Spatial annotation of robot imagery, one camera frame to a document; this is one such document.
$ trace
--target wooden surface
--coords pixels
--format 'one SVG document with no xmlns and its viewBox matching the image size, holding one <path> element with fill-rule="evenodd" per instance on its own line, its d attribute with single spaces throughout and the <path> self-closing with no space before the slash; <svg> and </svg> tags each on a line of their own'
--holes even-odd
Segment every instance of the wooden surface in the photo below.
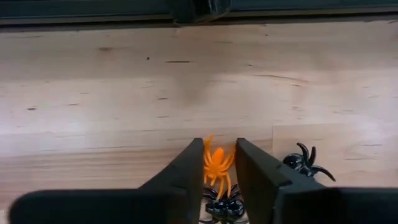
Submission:
<svg viewBox="0 0 398 224">
<path fill-rule="evenodd" d="M 356 174 L 393 169 L 379 128 L 398 130 L 397 71 L 393 21 L 1 33 L 0 209 L 31 190 L 140 186 L 194 137 L 314 143 L 317 128 L 272 135 L 280 125 L 366 127 L 389 142 L 373 160 L 345 160 L 376 148 L 336 128 L 317 144 L 333 160 L 319 162 L 344 184 L 377 185 Z"/>
</svg>

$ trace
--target black toy spider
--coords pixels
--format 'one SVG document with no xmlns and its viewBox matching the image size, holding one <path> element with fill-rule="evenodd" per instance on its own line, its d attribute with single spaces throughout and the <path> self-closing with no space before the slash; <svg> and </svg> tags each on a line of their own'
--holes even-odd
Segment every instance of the black toy spider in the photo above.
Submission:
<svg viewBox="0 0 398 224">
<path fill-rule="evenodd" d="M 317 156 L 317 149 L 315 146 L 312 147 L 311 156 L 308 152 L 307 147 L 302 143 L 297 143 L 297 145 L 303 151 L 303 154 L 292 153 L 285 157 L 283 163 L 290 168 L 299 171 L 301 174 L 306 175 L 309 178 L 313 178 L 318 172 L 326 174 L 331 180 L 336 181 L 334 176 L 327 171 L 325 168 L 320 166 L 314 166 L 315 157 Z"/>
<path fill-rule="evenodd" d="M 232 186 L 230 197 L 227 197 L 226 191 L 219 200 L 216 200 L 218 193 L 215 190 L 205 187 L 203 189 L 203 198 L 209 201 L 205 206 L 205 210 L 212 216 L 212 219 L 208 221 L 199 220 L 199 222 L 204 224 L 215 224 L 218 222 L 221 222 L 221 224 L 248 223 L 249 220 L 237 221 L 245 212 L 243 201 L 238 199 L 241 196 L 241 192 L 237 190 L 237 186 Z"/>
</svg>

